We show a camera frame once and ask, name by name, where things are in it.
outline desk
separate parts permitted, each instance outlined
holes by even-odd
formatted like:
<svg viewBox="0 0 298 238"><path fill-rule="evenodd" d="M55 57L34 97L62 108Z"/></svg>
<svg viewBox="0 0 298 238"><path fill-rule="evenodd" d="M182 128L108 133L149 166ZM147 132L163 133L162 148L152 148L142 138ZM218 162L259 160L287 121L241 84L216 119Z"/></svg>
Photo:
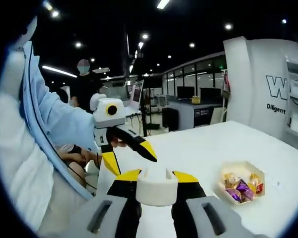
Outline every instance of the desk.
<svg viewBox="0 0 298 238"><path fill-rule="evenodd" d="M224 162L247 160L261 169L265 173L266 195L232 206L242 217L243 225L255 234L278 237L298 211L298 150L263 132L229 121L146 139L159 164L195 176L207 196L215 195L214 185ZM115 152L122 172L150 164L129 148L117 148ZM106 193L113 180L102 163L98 192ZM160 211L159 216L170 216L169 207L143 207L143 216L146 213L147 218L138 229L141 238L159 238L164 231L172 233L172 223L164 224L152 215L154 210ZM175 236L167 234L164 238Z"/></svg>
<svg viewBox="0 0 298 238"><path fill-rule="evenodd" d="M221 104L212 102L192 104L191 100L172 100L169 101L169 108L179 111L179 130L186 130L202 125L210 125L211 121L215 120L213 117L218 117L217 122L220 122L220 115L217 115L215 108L221 108Z"/></svg>

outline white table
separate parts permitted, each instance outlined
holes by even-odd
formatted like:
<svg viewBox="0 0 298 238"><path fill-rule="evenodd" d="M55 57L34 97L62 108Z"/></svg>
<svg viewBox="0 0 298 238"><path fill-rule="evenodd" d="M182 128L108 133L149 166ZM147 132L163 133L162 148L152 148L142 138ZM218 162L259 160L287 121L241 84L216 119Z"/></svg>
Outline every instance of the white table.
<svg viewBox="0 0 298 238"><path fill-rule="evenodd" d="M147 140L158 163L195 176L207 196L215 195L213 188L224 162L249 161L262 170L266 195L248 204L231 205L242 217L243 225L255 234L278 237L298 212L298 150L267 134L230 121L151 136ZM149 163L129 148L117 148L115 152L122 173ZM113 181L114 176L102 165L98 192L106 193ZM138 237L174 238L172 222L154 218L155 212L158 217L170 216L170 207L144 206Z"/></svg>

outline light blue shirt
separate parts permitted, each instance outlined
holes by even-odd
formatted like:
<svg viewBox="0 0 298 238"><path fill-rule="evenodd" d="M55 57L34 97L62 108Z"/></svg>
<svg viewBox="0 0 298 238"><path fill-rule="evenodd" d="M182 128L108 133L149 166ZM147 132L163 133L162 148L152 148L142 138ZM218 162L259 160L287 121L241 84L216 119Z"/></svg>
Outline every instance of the light blue shirt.
<svg viewBox="0 0 298 238"><path fill-rule="evenodd" d="M69 174L65 164L53 149L53 145L75 144L97 153L93 115L63 103L56 93L49 92L39 69L40 58L34 56L33 52L31 54L31 48L30 41L24 45L23 76L24 112L30 133L54 168L78 193L86 199L91 199L92 195Z"/></svg>

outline camera lens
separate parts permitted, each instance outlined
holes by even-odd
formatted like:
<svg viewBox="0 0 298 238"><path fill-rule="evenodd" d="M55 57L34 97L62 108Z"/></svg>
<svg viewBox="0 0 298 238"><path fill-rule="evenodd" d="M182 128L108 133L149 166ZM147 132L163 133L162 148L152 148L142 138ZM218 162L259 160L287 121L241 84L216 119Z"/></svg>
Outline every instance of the camera lens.
<svg viewBox="0 0 298 238"><path fill-rule="evenodd" d="M115 115L116 112L117 112L117 107L111 105L111 106L107 109L107 112L108 112L109 115L113 116L113 115Z"/></svg>

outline black ceiling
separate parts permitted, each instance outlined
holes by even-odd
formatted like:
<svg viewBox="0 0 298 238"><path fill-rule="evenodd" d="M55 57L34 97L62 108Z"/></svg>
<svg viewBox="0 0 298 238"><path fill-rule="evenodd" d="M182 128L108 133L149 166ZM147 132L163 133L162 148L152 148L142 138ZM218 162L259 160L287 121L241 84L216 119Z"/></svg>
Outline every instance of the black ceiling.
<svg viewBox="0 0 298 238"><path fill-rule="evenodd" d="M117 76L123 74L124 28L131 54L141 34L149 34L142 65L135 65L133 73L163 72L223 51L223 40L238 36L298 40L298 0L287 4L276 0L171 0L164 10L158 10L159 1L52 0L60 17L51 18L42 9L33 37L35 54L41 56L41 64L74 74L78 74L80 59L95 58L92 69L109 67L107 75ZM284 18L287 24L281 24ZM225 23L232 23L233 30L225 31ZM75 48L77 41L82 42L81 49ZM196 47L189 48L190 42Z"/></svg>

